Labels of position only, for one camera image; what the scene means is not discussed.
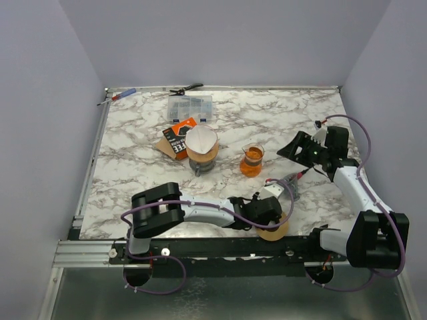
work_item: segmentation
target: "marble countertop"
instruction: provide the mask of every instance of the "marble countertop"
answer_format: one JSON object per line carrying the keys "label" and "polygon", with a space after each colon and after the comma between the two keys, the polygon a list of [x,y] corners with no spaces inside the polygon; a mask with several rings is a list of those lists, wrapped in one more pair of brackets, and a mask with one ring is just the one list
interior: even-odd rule
{"label": "marble countertop", "polygon": [[[230,90],[190,91],[212,95],[220,152],[216,166],[196,177],[188,159],[176,161],[155,148],[166,121],[167,93],[137,92],[111,104],[85,208],[80,239],[115,239],[127,226],[120,215],[130,208],[135,193],[170,181],[181,191],[210,199],[251,197],[269,177],[282,178],[304,169],[276,155],[299,131],[314,134],[313,122],[345,113],[338,90]],[[332,122],[350,129],[346,119]],[[262,172],[255,178],[240,173],[242,146],[257,142],[265,149]],[[349,156],[358,158],[350,130]],[[308,171],[299,180],[300,200],[295,203],[288,235],[307,235],[329,224],[347,229],[355,216],[341,191],[323,175]],[[280,199],[286,212],[290,203]],[[222,229],[205,223],[182,223],[159,237],[244,237],[255,231]]]}

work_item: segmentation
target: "white wall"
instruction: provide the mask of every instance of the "white wall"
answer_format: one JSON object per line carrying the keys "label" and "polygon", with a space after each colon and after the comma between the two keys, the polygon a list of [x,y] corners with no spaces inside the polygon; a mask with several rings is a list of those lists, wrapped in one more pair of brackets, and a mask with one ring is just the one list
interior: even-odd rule
{"label": "white wall", "polygon": [[59,0],[107,87],[343,85],[390,0]]}
{"label": "white wall", "polygon": [[[410,218],[407,270],[425,318],[426,13],[426,0],[393,0],[342,91],[346,111],[372,136],[370,182],[396,212]],[[356,138],[365,140],[361,134]]]}
{"label": "white wall", "polygon": [[0,319],[36,319],[105,92],[57,0],[0,8]]}

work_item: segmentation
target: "pliers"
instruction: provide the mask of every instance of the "pliers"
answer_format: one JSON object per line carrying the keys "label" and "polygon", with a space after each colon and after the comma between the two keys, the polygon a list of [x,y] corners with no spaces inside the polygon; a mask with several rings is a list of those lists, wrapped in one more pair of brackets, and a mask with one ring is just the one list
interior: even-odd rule
{"label": "pliers", "polygon": [[185,90],[192,90],[194,88],[203,87],[203,83],[194,83],[193,85],[189,85],[188,87],[181,88],[179,90],[169,90],[171,95],[185,95]]}

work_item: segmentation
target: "black metal base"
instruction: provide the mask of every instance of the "black metal base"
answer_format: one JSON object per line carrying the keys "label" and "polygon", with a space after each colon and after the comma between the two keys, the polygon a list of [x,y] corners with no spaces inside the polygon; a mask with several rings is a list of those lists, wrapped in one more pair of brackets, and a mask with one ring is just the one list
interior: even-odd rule
{"label": "black metal base", "polygon": [[189,166],[191,170],[194,171],[194,174],[196,177],[199,177],[200,175],[204,173],[208,173],[215,167],[215,160],[205,162],[205,163],[198,163],[194,160],[189,160]]}
{"label": "black metal base", "polygon": [[[118,254],[109,260],[110,264],[141,263],[126,255],[123,243],[116,243],[113,248]],[[181,260],[189,277],[304,277],[304,262],[324,262],[330,254],[329,251],[311,246],[309,237],[294,236],[275,242],[267,242],[259,237],[152,239],[150,252],[141,256],[161,255],[164,248],[168,248],[170,255]],[[334,261],[345,261],[343,257],[333,256]],[[153,261],[153,277],[181,276],[182,270],[176,262],[169,259]]]}

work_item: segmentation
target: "beaker with orange liquid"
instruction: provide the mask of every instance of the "beaker with orange liquid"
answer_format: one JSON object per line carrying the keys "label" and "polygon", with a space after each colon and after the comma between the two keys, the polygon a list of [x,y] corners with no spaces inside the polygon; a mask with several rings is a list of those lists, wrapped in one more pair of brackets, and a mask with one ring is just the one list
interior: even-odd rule
{"label": "beaker with orange liquid", "polygon": [[256,177],[262,168],[262,157],[264,148],[258,143],[250,143],[242,147],[245,156],[240,161],[240,171],[246,177]]}

